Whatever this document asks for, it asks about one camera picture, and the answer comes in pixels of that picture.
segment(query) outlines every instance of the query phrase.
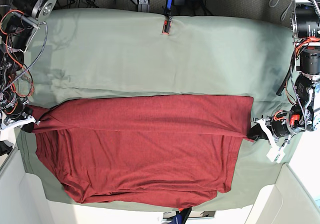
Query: t-shirt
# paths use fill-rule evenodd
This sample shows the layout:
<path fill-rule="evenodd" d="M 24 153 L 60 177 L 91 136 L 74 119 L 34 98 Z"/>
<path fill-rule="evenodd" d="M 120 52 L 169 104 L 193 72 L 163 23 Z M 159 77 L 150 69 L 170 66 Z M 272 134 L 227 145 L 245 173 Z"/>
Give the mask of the t-shirt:
<path fill-rule="evenodd" d="M 230 191 L 252 103 L 173 95 L 32 107 L 36 155 L 76 202 L 189 208 Z"/>

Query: gray carpet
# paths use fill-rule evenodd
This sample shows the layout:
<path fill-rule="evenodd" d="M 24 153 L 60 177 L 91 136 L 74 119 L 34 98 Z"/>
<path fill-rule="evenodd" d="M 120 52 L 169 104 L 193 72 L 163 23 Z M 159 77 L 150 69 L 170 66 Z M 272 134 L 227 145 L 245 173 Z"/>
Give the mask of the gray carpet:
<path fill-rule="evenodd" d="M 166 0 L 150 0 L 150 11 L 153 13 L 163 14 L 163 6 Z M 280 16 L 286 9 L 290 0 L 280 0 L 274 8 L 269 7 L 269 0 L 206 0 L 207 8 L 217 16 L 243 17 L 250 19 L 263 20 L 279 25 L 290 26 L 291 13 L 288 12 L 286 18 L 281 21 Z M 100 8 L 115 8 L 125 10 L 136 10 L 136 5 L 131 0 L 96 0 L 96 5 Z M 87 7 L 87 4 L 80 3 L 80 7 Z M 178 10 L 173 8 L 173 15 L 178 15 Z M 183 7 L 180 15 L 204 15 L 203 10 L 199 7 L 194 11 L 189 7 Z"/>

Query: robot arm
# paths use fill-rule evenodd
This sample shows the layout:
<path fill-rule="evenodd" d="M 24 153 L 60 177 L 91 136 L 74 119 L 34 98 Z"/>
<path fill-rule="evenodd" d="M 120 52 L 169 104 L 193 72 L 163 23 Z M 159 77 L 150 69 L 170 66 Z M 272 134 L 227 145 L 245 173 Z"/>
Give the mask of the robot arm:
<path fill-rule="evenodd" d="M 33 93 L 30 68 L 41 56 L 47 40 L 48 26 L 45 19 L 51 13 L 56 0 L 9 0 L 9 11 L 0 22 L 0 140 L 5 130 L 14 127 L 32 128 L 36 122 L 28 104 L 28 96 Z M 45 29 L 43 46 L 31 64 L 24 64 L 24 53 L 35 33 Z M 26 96 L 18 94 L 15 82 L 22 76 L 30 81 L 30 92 Z"/>
<path fill-rule="evenodd" d="M 277 95 L 285 90 L 291 110 L 279 110 L 271 117 L 255 119 L 247 136 L 252 140 L 269 140 L 271 150 L 268 157 L 280 162 L 284 148 L 290 138 L 304 131 L 320 129 L 320 0 L 295 0 L 292 14 L 292 29 L 295 49 L 290 67 Z M 300 73 L 293 79 L 294 67 Z M 287 86 L 293 86 L 294 96 L 289 97 Z M 281 147 L 275 145 L 279 138 L 285 137 Z"/>

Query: green tablecloth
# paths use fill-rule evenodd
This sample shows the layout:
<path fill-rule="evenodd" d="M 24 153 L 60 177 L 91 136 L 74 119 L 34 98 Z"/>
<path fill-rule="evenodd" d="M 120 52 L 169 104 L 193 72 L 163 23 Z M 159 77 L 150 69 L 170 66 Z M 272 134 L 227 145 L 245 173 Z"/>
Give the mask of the green tablecloth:
<path fill-rule="evenodd" d="M 258 117 L 290 108 L 284 96 L 275 94 L 293 51 L 289 29 L 243 18 L 179 16 L 173 18 L 170 35 L 164 35 L 164 20 L 158 14 L 108 9 L 52 12 L 46 49 L 31 71 L 35 94 L 30 101 L 52 107 L 76 98 L 212 94 L 252 96 L 252 115 Z M 43 38 L 42 28 L 25 56 L 26 64 L 38 54 Z M 299 138 L 286 148 L 284 162 Z M 41 178 L 47 199 L 75 204 L 37 159 L 35 136 L 21 133 L 18 147 L 26 171 Z M 263 186 L 275 183 L 281 168 L 266 158 L 268 150 L 265 140 L 243 141 L 232 190 L 193 210 L 253 204 Z M 125 202 L 86 206 L 172 210 Z"/>

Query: red clip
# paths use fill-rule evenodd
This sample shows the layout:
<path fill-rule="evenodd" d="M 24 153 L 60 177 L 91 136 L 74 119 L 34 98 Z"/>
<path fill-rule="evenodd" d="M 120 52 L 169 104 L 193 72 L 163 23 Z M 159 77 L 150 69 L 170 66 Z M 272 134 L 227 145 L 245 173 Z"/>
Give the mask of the red clip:
<path fill-rule="evenodd" d="M 164 26 L 163 26 L 163 28 L 162 28 L 162 33 L 164 33 L 164 34 L 169 34 L 169 32 L 170 32 L 171 22 L 169 22 L 169 30 L 168 30 L 168 32 L 165 31 L 165 30 L 166 30 L 166 27 L 167 27 L 167 24 L 168 24 L 168 21 L 165 20 L 165 21 L 164 21 Z"/>
<path fill-rule="evenodd" d="M 296 115 L 293 115 L 290 119 L 290 126 L 293 126 L 295 124 L 295 120 L 299 120 L 300 119 L 300 115 L 299 114 L 296 114 Z"/>

